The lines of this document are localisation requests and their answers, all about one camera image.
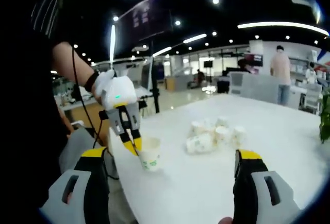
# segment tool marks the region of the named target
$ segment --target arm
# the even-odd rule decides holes
[[[62,42],[53,48],[53,68],[61,75],[75,82],[72,46],[67,42]],[[74,52],[74,62],[76,66],[78,84],[84,86],[94,70]],[[95,86],[92,87],[92,94],[95,95]]]
[[[61,119],[62,119],[63,123],[65,124],[65,126],[67,127],[67,129],[70,131],[70,133],[74,132],[73,126],[71,125],[70,121],[65,116],[63,111],[59,107],[57,107],[57,109],[58,109],[58,112],[60,113]]]

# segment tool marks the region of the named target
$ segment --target desk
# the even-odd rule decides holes
[[[141,121],[141,134],[161,138],[163,169],[143,171],[110,130],[111,147],[128,203],[142,224],[215,224],[234,213],[234,150],[189,156],[184,150],[193,120],[223,115],[231,126],[242,125],[242,148],[259,153],[293,188],[305,208],[327,178],[320,156],[320,118],[310,113],[231,95],[217,95],[164,111]]]

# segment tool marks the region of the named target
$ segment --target black ceiling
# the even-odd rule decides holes
[[[74,0],[70,5],[70,16],[74,20],[72,33],[75,34],[75,43],[79,45],[79,53],[86,53],[84,58],[91,58],[94,62],[108,60],[108,41],[110,26],[114,23],[114,15],[122,15],[135,4],[142,0]],[[328,0],[316,0],[323,9],[324,19],[319,27],[330,31],[330,5]],[[316,20],[310,7],[297,5],[291,0],[220,0],[214,5],[212,0],[166,0],[164,4],[171,14],[172,27],[168,31],[154,36],[153,51],[158,51],[167,46],[173,46],[201,33],[208,36],[196,42],[192,42],[193,50],[205,49],[205,42],[209,47],[248,43],[259,35],[260,39],[285,41],[285,36],[290,36],[291,42],[314,45],[318,40],[318,47],[326,48],[330,43],[324,39],[324,35],[300,28],[251,28],[238,29],[237,25],[249,22],[261,21],[287,21],[299,22],[316,26]],[[174,25],[179,19],[181,25]],[[116,57],[129,57],[134,46],[149,44],[149,40],[140,41],[137,44],[129,44],[124,50],[117,53]],[[175,51],[184,54],[188,51],[187,45],[180,45]],[[142,56],[149,56],[150,51],[141,52]]]

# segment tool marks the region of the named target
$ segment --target monitor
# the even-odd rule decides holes
[[[204,68],[212,68],[213,61],[204,61]]]
[[[141,75],[141,86],[149,91],[152,88],[152,82],[151,82],[152,65],[153,65],[152,59],[149,59],[147,62],[145,62],[142,67],[142,75]]]

